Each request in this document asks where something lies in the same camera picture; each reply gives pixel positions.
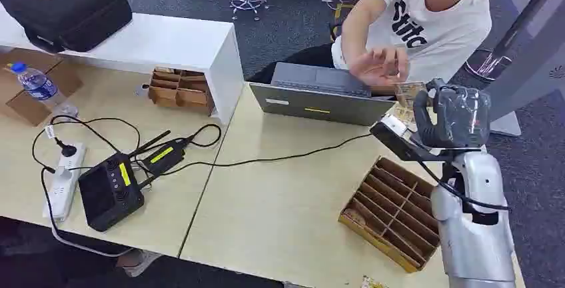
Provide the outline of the person's right hand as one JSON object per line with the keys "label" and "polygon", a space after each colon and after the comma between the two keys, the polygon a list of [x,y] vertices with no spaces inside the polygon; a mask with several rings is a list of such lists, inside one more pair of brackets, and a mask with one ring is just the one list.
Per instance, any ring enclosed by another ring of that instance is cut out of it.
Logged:
{"label": "person's right hand", "polygon": [[371,49],[347,59],[349,72],[369,86],[386,87],[405,82],[409,72],[408,55],[400,47]]}

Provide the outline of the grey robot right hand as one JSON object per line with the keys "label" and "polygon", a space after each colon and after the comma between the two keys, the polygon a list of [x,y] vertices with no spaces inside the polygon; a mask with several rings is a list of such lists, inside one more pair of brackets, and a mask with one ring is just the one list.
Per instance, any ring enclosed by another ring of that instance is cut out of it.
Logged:
{"label": "grey robot right hand", "polygon": [[412,108],[423,145],[431,148],[480,148],[490,134],[489,94],[433,79]]}

